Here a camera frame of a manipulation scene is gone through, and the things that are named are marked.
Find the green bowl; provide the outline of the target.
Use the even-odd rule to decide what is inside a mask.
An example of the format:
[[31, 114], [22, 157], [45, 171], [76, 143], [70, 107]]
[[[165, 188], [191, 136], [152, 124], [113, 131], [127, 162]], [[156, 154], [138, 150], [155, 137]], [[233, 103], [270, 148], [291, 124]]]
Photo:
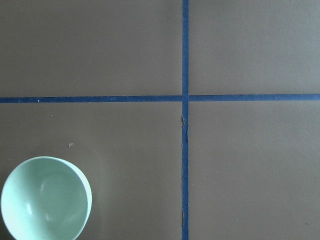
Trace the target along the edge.
[[75, 240], [89, 219], [92, 201], [90, 183], [77, 166], [39, 156], [8, 175], [0, 210], [15, 240]]

